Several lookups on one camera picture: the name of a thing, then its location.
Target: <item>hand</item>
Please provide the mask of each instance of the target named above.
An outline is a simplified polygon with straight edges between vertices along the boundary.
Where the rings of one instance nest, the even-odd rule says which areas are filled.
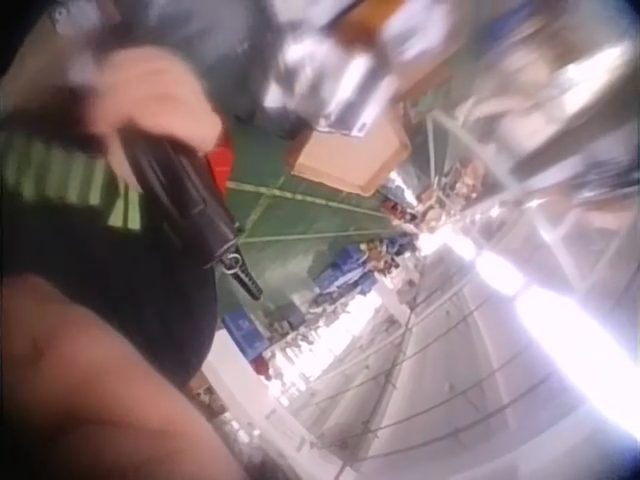
[[[111,54],[100,66],[89,105],[92,132],[107,146],[113,171],[138,188],[117,137],[133,123],[142,130],[209,152],[222,131],[204,88],[189,65],[168,50],[138,47]]]

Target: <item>green floor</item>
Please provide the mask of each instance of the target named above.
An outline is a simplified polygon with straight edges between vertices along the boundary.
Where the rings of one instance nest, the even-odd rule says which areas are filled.
[[[221,314],[244,305],[270,313],[312,293],[311,278],[341,247],[394,231],[378,196],[361,197],[292,176],[287,142],[259,129],[232,130],[235,162],[227,200],[245,228],[242,250],[265,291],[256,304],[221,282]]]

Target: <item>fluorescent light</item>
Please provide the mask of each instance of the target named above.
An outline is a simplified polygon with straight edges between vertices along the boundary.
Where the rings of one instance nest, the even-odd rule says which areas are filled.
[[[436,231],[433,234],[423,233],[418,237],[417,247],[422,255],[431,255],[444,245],[444,236]]]
[[[465,260],[471,261],[478,255],[475,244],[464,235],[454,232],[449,226],[443,227],[441,231],[447,245]]]
[[[527,203],[525,205],[525,207],[526,208],[536,208],[538,205],[544,203],[546,200],[547,200],[546,198],[543,198],[543,199],[536,198],[534,200],[531,200],[529,203]]]
[[[533,286],[515,301],[531,335],[607,418],[640,440],[640,369],[577,303]]]
[[[476,259],[476,269],[485,282],[504,295],[512,297],[524,287],[522,273],[493,252],[481,253]]]
[[[413,194],[413,192],[411,191],[409,186],[402,179],[402,177],[400,175],[398,175],[398,172],[396,172],[395,170],[393,172],[391,172],[389,174],[389,180],[391,181],[391,183],[393,183],[394,186],[397,186],[402,190],[402,193],[404,194],[405,199],[411,205],[413,205],[414,207],[417,207],[418,205],[420,205],[420,202],[418,202],[418,199]]]

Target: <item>cardboard box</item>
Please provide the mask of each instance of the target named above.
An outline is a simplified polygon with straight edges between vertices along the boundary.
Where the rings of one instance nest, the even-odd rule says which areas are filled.
[[[370,196],[410,153],[400,116],[390,109],[363,138],[307,132],[292,145],[288,163],[294,175]]]

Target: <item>red object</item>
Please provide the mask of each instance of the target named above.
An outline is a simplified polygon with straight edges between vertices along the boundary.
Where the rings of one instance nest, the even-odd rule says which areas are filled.
[[[396,220],[404,220],[405,210],[393,200],[385,200],[382,206]]]
[[[271,367],[269,367],[269,362],[267,362],[267,359],[262,355],[251,360],[251,366],[253,367],[253,371],[261,377],[267,380],[271,378]]]
[[[231,178],[233,171],[233,143],[231,136],[226,130],[223,130],[220,141],[211,152],[207,154],[207,163],[213,180],[222,192],[223,196],[227,194],[227,183]]]

